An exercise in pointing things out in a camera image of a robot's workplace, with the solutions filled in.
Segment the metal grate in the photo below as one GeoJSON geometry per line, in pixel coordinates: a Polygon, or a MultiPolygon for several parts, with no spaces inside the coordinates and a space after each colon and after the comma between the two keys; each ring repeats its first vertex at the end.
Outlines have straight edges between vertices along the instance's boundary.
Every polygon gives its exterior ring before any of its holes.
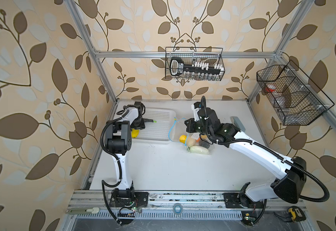
{"type": "Polygon", "coordinates": [[[165,78],[221,81],[226,71],[222,51],[211,47],[166,47],[165,78]]]}
{"type": "Polygon", "coordinates": [[[293,67],[297,66],[295,63],[290,65],[290,62],[267,67],[257,72],[257,82],[283,125],[309,125],[334,103],[313,80],[304,84],[293,67]],[[322,103],[312,91],[322,94],[328,102],[322,103]]]}
{"type": "MultiPolygon", "coordinates": [[[[97,214],[79,214],[77,218],[112,219],[108,210],[100,210],[97,214]]],[[[142,213],[135,213],[135,219],[187,219],[187,220],[241,220],[241,211],[183,211],[175,215],[172,210],[143,210],[142,213]]]]}

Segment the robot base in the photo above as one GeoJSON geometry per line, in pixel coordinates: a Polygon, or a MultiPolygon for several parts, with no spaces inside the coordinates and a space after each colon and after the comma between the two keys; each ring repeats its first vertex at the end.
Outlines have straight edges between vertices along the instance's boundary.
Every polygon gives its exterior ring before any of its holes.
{"type": "MultiPolygon", "coordinates": [[[[246,208],[241,204],[240,198],[238,197],[238,193],[223,193],[223,198],[225,200],[226,208],[246,208]]],[[[262,201],[252,202],[249,204],[249,209],[255,208],[263,208],[264,203],[262,201]]]]}
{"type": "MultiPolygon", "coordinates": [[[[149,193],[148,192],[135,192],[135,198],[138,200],[136,207],[146,207],[149,201],[149,193]]],[[[124,207],[124,203],[120,204],[117,199],[115,199],[115,195],[111,195],[110,198],[110,207],[124,207]]]]}

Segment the white plastic tray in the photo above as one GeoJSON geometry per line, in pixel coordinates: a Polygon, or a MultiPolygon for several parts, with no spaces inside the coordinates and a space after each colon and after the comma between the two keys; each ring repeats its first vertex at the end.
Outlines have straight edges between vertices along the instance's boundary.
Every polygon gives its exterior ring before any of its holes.
{"type": "MultiPolygon", "coordinates": [[[[146,108],[144,119],[153,119],[156,123],[145,123],[145,129],[139,131],[138,136],[133,138],[134,142],[148,142],[168,144],[170,142],[168,133],[174,123],[176,113],[173,110],[146,108]]],[[[175,127],[170,132],[172,139],[175,134],[175,127]]]]}

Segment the leaf pattern wallpaper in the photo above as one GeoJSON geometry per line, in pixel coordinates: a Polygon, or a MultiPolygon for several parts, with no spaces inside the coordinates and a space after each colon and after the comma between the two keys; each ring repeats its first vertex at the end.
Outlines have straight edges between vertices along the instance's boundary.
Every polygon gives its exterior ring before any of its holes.
{"type": "Polygon", "coordinates": [[[75,0],[94,47],[273,51],[301,0],[75,0]]]}
{"type": "MultiPolygon", "coordinates": [[[[321,88],[336,104],[336,1],[314,2],[284,57],[302,68],[315,84],[307,78],[305,81],[317,92],[321,88]]],[[[336,132],[323,117],[309,126],[282,126],[265,94],[259,92],[252,107],[270,147],[284,155],[304,158],[308,171],[325,183],[330,199],[323,203],[307,202],[307,207],[316,227],[336,231],[336,132]]],[[[331,110],[336,114],[336,105],[331,110]]],[[[302,194],[322,195],[310,179],[302,194]]]]}
{"type": "Polygon", "coordinates": [[[62,1],[0,1],[0,230],[58,228],[110,108],[62,1]]]}

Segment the mounting plate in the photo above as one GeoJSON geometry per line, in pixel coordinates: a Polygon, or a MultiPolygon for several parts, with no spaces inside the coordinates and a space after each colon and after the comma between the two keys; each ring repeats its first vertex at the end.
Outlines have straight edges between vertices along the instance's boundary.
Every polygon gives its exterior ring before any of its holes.
{"type": "MultiPolygon", "coordinates": [[[[137,207],[146,207],[147,203],[149,201],[149,193],[148,192],[135,192],[135,197],[138,200],[137,207]]],[[[121,205],[116,201],[114,197],[110,198],[110,207],[123,207],[124,205],[121,205]]]]}
{"type": "MultiPolygon", "coordinates": [[[[237,198],[238,193],[223,193],[226,208],[244,208],[241,205],[240,200],[237,198]]],[[[255,208],[263,208],[264,203],[262,201],[254,202],[255,208]]]]}

